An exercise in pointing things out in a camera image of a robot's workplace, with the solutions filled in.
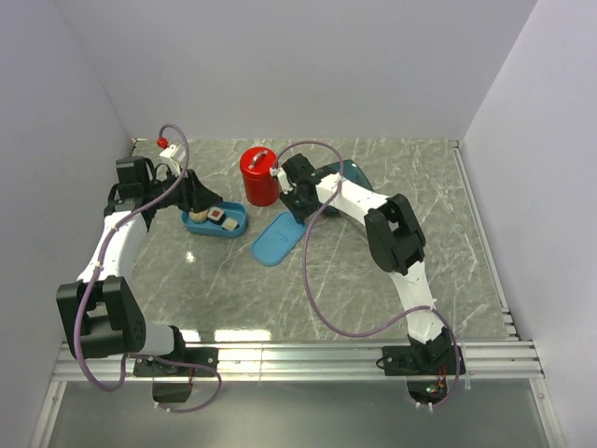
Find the blue lunch box lid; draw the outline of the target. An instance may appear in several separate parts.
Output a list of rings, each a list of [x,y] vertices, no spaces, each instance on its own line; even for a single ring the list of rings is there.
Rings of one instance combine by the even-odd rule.
[[[251,247],[255,260],[264,266],[280,264],[306,232],[290,212],[278,215],[256,238]]]

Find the sushi roll red centre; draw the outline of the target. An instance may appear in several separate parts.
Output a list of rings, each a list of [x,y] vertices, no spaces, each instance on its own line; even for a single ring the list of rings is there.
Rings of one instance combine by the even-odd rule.
[[[220,207],[214,206],[207,211],[207,219],[213,224],[221,225],[226,218],[225,211]]]

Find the red round cup lid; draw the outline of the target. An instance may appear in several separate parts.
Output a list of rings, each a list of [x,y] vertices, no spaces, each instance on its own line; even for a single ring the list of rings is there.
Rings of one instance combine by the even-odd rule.
[[[240,158],[240,171],[248,179],[269,178],[276,154],[268,147],[250,147]]]

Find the sushi roll white centre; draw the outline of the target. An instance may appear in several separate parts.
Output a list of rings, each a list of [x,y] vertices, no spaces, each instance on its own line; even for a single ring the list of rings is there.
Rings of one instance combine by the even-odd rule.
[[[239,222],[232,217],[226,217],[221,227],[225,231],[235,231],[239,228]]]

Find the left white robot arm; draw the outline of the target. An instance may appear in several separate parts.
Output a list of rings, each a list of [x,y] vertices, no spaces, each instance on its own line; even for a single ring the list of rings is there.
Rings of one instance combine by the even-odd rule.
[[[193,170],[157,179],[150,159],[116,163],[118,182],[104,209],[104,231],[92,259],[74,283],[59,286],[56,301],[75,359],[115,355],[156,357],[168,375],[183,372],[189,353],[179,328],[150,324],[127,278],[157,212],[168,207],[190,213],[221,203]]]

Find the blue lunch box base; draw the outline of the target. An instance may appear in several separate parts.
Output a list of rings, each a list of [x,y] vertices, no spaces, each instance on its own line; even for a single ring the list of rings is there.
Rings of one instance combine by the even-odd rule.
[[[183,212],[181,220],[190,233],[229,238],[243,234],[248,222],[245,207],[236,202],[218,203],[202,213],[201,217],[204,220],[197,222],[189,213]]]

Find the white steamed bun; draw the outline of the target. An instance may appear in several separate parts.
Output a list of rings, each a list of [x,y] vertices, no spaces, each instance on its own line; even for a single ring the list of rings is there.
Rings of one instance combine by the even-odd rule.
[[[202,210],[200,212],[189,212],[188,218],[193,223],[202,224],[207,220],[208,213],[208,210]]]

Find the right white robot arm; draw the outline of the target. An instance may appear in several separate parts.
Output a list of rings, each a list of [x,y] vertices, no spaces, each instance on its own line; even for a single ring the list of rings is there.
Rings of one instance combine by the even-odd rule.
[[[432,296],[424,262],[426,239],[406,196],[375,193],[346,178],[342,170],[334,173],[314,168],[301,154],[271,168],[270,174],[279,182],[280,198],[293,218],[307,224],[301,262],[303,286],[312,310],[328,329],[344,337],[367,338],[406,319],[411,360],[418,371],[435,371],[448,354],[460,358],[454,332]],[[307,267],[309,242],[328,207],[363,227],[369,254],[396,288],[403,312],[378,328],[361,333],[340,329],[324,316],[312,294]]]

